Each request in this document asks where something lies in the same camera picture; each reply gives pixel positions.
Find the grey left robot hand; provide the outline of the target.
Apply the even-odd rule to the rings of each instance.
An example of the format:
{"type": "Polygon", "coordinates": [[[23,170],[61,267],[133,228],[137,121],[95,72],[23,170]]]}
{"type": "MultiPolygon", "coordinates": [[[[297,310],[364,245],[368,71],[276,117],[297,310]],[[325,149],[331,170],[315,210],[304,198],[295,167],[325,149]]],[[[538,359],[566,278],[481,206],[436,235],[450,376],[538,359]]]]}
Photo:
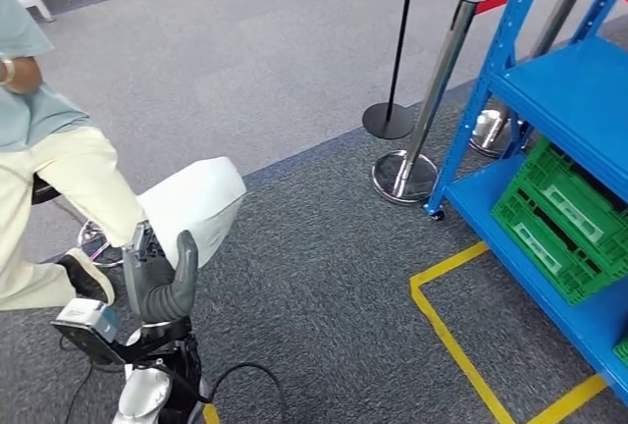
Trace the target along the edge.
{"type": "Polygon", "coordinates": [[[125,283],[132,310],[146,324],[175,322],[192,311],[199,270],[199,250],[184,230],[177,237],[178,260],[172,266],[148,221],[137,225],[122,249],[125,283]]]}

